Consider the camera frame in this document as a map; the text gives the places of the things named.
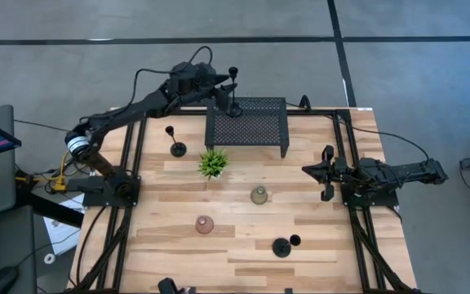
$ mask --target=concrete floor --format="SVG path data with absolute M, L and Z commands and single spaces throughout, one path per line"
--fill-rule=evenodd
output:
M 468 0 L 336 6 L 343 36 L 470 35 Z M 332 36 L 327 7 L 324 0 L 0 0 L 0 39 Z M 82 115 L 125 104 L 138 68 L 169 69 L 197 47 L 0 46 L 0 105 L 14 105 L 16 118 L 71 128 Z M 219 71 L 239 68 L 238 95 L 296 102 L 307 94 L 316 106 L 346 105 L 332 42 L 211 48 Z M 470 42 L 346 43 L 345 50 L 357 105 L 373 107 L 381 131 L 420 144 L 450 177 L 441 186 L 411 184 L 399 192 L 419 288 L 470 292 L 470 192 L 458 171 L 458 161 L 470 156 Z M 138 93 L 164 78 L 143 76 Z M 16 160 L 25 170 L 59 164 L 64 133 L 17 124 L 16 136 L 23 141 Z M 391 164 L 422 159 L 404 142 L 382 140 Z M 40 221 L 36 232 L 38 245 L 47 243 Z M 38 263 L 39 286 L 61 291 L 72 258 L 69 252 L 52 266 Z

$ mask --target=metal mesh shelf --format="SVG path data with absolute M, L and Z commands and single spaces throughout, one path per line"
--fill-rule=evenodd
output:
M 230 118 L 208 104 L 206 114 L 205 145 L 271 145 L 281 146 L 281 156 L 286 156 L 290 145 L 285 98 L 236 98 L 242 115 Z

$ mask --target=green plant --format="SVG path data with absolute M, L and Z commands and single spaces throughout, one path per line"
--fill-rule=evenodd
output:
M 208 180 L 212 176 L 219 176 L 224 168 L 228 165 L 228 156 L 224 150 L 215 151 L 208 150 L 201 155 L 201 161 L 199 162 L 199 172 L 203 176 L 207 176 Z

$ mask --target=table leg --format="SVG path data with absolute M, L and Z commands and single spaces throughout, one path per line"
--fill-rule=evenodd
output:
M 281 158 L 284 158 L 286 156 L 286 152 L 287 152 L 287 148 L 289 147 L 289 145 L 281 145 Z
M 64 207 L 50 200 L 46 200 L 31 192 L 17 191 L 16 206 L 29 205 L 33 212 L 40 216 L 50 217 L 53 220 L 81 228 L 82 218 L 85 216 L 81 212 Z

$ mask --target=wooden tabletop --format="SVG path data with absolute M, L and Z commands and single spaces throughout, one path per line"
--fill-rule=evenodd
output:
M 353 126 L 377 130 L 372 111 L 351 109 L 351 114 Z M 140 164 L 142 188 L 133 210 L 121 292 L 157 292 L 157 283 L 165 277 L 173 278 L 178 287 L 195 286 L 200 292 L 284 292 L 287 287 L 294 292 L 361 290 L 348 210 L 339 186 L 335 185 L 335 198 L 323 203 L 322 186 L 300 170 L 319 163 L 326 145 L 336 150 L 333 123 L 322 116 L 290 116 L 288 123 L 290 148 L 284 159 L 279 147 L 225 147 L 229 165 L 219 180 L 208 181 L 197 172 L 199 153 L 206 151 L 206 117 L 148 120 Z M 188 147 L 182 158 L 170 155 L 172 140 L 164 131 L 169 125 L 175 128 L 175 138 Z M 125 133 L 122 128 L 106 136 L 101 152 L 111 163 L 119 163 Z M 351 158 L 345 128 L 342 135 L 346 157 Z M 133 137 L 130 158 L 136 130 Z M 361 157 L 384 160 L 378 135 L 355 131 L 355 137 Z M 257 185 L 269 192 L 264 205 L 250 200 Z M 86 212 L 71 271 L 74 280 L 82 240 L 98 211 L 93 207 Z M 109 211 L 91 232 L 82 276 L 103 250 Z M 402 281 L 415 287 L 400 220 L 384 207 L 372 207 L 371 212 L 380 252 Z M 215 222 L 208 235 L 195 230 L 200 215 Z M 276 257 L 272 241 L 292 234 L 298 234 L 302 243 L 288 257 Z M 375 287 L 369 253 L 366 259 Z M 108 286 L 115 260 L 113 256 Z

